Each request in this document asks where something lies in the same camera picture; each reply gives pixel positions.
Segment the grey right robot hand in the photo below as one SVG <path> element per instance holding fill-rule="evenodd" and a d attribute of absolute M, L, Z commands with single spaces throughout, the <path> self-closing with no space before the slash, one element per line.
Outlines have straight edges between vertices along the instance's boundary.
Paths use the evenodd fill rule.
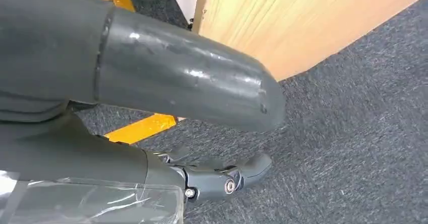
<path fill-rule="evenodd" d="M 1 0 L 1 223 L 182 223 L 188 200 L 261 179 L 266 154 L 181 165 L 91 134 L 70 101 L 267 131 L 278 82 L 256 59 L 104 0 Z"/>

